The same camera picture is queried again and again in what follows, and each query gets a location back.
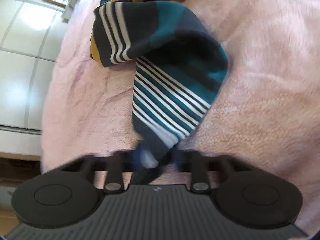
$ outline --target logo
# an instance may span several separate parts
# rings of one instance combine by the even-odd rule
[[[154,190],[155,192],[159,192],[159,191],[162,190],[162,188],[160,188],[160,187],[155,187],[155,188],[153,188],[153,190]]]

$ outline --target floor tile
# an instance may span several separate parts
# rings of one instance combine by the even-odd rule
[[[10,183],[10,182],[0,181],[0,207],[1,207],[0,218],[1,217],[14,218],[13,216],[14,213],[9,212],[9,210],[13,209],[11,205],[11,199],[12,199],[12,193],[16,190],[16,188],[17,188],[17,184],[14,185],[13,183]]]
[[[0,42],[21,4],[22,2],[14,0],[0,0]]]
[[[35,58],[0,51],[0,124],[24,127]]]
[[[44,100],[51,80],[54,62],[40,59],[36,69],[29,105],[29,128],[41,129]]]
[[[55,10],[24,3],[4,40],[3,48],[37,56]]]
[[[57,12],[56,17],[52,23],[49,34],[44,42],[41,52],[42,58],[56,60],[59,52],[63,37],[68,29],[68,24],[63,22],[61,18],[62,12]]]

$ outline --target metal screw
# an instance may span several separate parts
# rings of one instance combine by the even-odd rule
[[[121,188],[121,185],[119,183],[110,182],[106,185],[106,189],[110,191],[116,191]]]
[[[193,189],[196,191],[205,191],[209,188],[209,185],[206,184],[205,182],[197,182],[193,184]]]

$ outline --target pink blanket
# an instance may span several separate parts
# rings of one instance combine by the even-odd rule
[[[86,153],[132,149],[134,62],[103,68],[89,57],[93,9],[69,23],[43,115],[43,170]],[[297,225],[320,227],[320,0],[186,0],[225,48],[230,73],[198,131],[181,144],[233,153],[301,190]],[[185,182],[169,169],[156,182]]]

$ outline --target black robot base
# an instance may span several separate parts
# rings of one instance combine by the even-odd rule
[[[7,240],[288,240],[305,237],[294,222],[302,195],[293,184],[228,155],[175,157],[186,185],[129,185],[132,152],[86,155],[17,188],[20,224]],[[103,189],[96,171],[108,171]],[[208,171],[220,185],[211,189]]]

